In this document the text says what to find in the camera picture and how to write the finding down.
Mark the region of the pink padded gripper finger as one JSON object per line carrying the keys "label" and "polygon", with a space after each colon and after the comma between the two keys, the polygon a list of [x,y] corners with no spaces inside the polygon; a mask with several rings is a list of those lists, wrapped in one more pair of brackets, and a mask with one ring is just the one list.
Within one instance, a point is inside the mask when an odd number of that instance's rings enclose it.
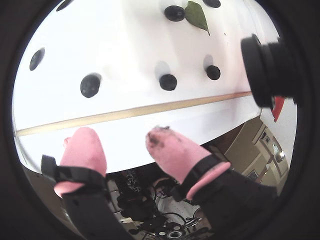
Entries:
{"label": "pink padded gripper finger", "polygon": [[43,155],[41,172],[54,181],[54,192],[62,198],[71,222],[85,239],[132,239],[110,210],[107,161],[93,129],[81,127],[65,141],[60,164],[54,157]]}
{"label": "pink padded gripper finger", "polygon": [[208,150],[168,128],[155,127],[145,137],[157,165],[178,181],[171,194],[200,207],[215,240],[247,240],[253,224],[277,199],[277,189],[231,169]]}

